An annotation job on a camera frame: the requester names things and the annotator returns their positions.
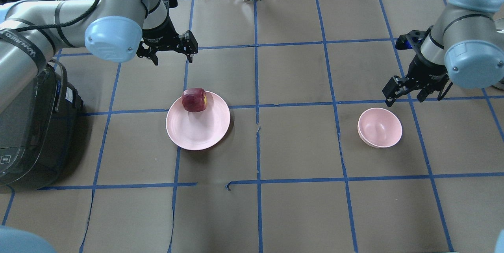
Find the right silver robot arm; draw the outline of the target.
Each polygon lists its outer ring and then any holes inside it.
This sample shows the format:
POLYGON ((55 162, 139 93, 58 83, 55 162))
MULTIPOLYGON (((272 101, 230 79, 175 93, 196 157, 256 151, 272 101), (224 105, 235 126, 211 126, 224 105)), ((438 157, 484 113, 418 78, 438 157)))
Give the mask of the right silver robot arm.
POLYGON ((435 92, 443 100, 454 85, 480 89, 502 81, 503 33, 494 15, 503 2, 448 0, 433 26, 401 35, 396 49, 412 49, 415 56, 405 77, 393 76, 384 86, 386 105, 414 90, 419 102, 435 92))

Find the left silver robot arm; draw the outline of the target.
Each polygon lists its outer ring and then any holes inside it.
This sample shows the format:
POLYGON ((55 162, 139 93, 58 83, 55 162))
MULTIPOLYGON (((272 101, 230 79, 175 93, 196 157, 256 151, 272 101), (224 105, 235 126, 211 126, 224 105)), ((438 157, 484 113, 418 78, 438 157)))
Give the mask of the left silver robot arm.
POLYGON ((1 6, 1 110, 62 48, 85 47, 105 61, 135 56, 156 62, 174 51, 198 52, 191 31, 178 34, 163 0, 19 1, 1 6))

